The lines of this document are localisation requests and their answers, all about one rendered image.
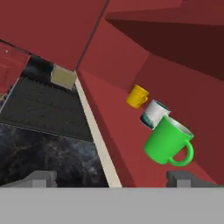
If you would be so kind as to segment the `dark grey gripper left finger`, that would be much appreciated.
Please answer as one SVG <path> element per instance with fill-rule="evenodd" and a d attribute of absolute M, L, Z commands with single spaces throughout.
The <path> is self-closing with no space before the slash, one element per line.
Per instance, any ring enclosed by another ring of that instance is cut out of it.
<path fill-rule="evenodd" d="M 18 181 L 3 185 L 3 187 L 33 187 L 33 188 L 47 188 L 56 187 L 56 171 L 34 171 L 27 177 Z"/>

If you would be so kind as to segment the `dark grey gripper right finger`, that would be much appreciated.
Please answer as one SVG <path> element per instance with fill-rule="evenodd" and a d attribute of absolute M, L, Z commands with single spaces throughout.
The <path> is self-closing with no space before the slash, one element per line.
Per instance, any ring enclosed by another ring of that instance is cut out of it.
<path fill-rule="evenodd" d="M 190 171 L 168 171 L 166 173 L 167 187 L 217 187 L 216 184 L 197 178 Z"/>

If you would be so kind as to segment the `green mug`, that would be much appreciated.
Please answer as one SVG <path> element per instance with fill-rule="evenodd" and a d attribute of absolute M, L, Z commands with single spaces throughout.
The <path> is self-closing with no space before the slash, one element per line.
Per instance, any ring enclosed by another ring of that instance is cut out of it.
<path fill-rule="evenodd" d="M 154 162 L 173 166 L 186 166 L 190 164 L 194 156 L 194 148 L 191 144 L 193 133 L 175 119 L 165 115 L 157 127 L 151 133 L 144 145 L 144 151 Z M 176 161 L 174 157 L 184 148 L 187 153 L 182 161 Z"/>

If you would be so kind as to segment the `white and teal mug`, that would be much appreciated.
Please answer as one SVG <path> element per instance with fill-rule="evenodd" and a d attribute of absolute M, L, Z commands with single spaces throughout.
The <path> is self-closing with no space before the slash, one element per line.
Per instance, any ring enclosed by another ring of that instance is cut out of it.
<path fill-rule="evenodd" d="M 151 130 L 154 130 L 164 116 L 168 116 L 171 110 L 159 101 L 152 100 L 146 110 L 140 116 L 140 120 Z"/>

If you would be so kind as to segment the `yellow mug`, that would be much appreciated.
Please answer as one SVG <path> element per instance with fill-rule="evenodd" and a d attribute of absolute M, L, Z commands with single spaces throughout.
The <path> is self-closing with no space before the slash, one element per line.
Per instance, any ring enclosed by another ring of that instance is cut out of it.
<path fill-rule="evenodd" d="M 149 92 L 144 88 L 140 87 L 139 85 L 135 85 L 126 102 L 135 109 L 139 109 L 144 103 L 148 101 Z"/>

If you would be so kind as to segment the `red open cabinet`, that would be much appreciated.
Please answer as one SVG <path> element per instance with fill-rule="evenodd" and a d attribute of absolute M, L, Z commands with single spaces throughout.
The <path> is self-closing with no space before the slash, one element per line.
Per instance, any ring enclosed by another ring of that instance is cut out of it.
<path fill-rule="evenodd" d="M 193 134 L 198 177 L 224 185 L 224 0 L 110 0 L 78 75 L 123 186 L 164 186 L 134 85 Z"/>

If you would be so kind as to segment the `red closed cabinet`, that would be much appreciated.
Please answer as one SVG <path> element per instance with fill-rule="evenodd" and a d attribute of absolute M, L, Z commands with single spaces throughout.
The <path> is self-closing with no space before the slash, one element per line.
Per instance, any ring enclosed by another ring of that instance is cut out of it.
<path fill-rule="evenodd" d="M 0 42 L 0 94 L 5 94 L 23 72 L 30 55 Z"/>

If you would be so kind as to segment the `red cabinet door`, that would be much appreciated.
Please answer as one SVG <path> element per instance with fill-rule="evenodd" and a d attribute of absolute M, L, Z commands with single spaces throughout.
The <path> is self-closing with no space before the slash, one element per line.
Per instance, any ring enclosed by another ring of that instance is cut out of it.
<path fill-rule="evenodd" d="M 0 39 L 74 70 L 108 0 L 0 0 Z"/>

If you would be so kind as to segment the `beige rectangular block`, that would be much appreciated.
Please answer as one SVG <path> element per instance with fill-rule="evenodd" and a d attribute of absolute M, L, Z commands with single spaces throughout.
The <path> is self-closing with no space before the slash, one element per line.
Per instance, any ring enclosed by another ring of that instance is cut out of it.
<path fill-rule="evenodd" d="M 76 78 L 76 72 L 67 70 L 64 67 L 58 65 L 55 65 L 51 72 L 51 83 L 69 90 L 74 88 Z"/>

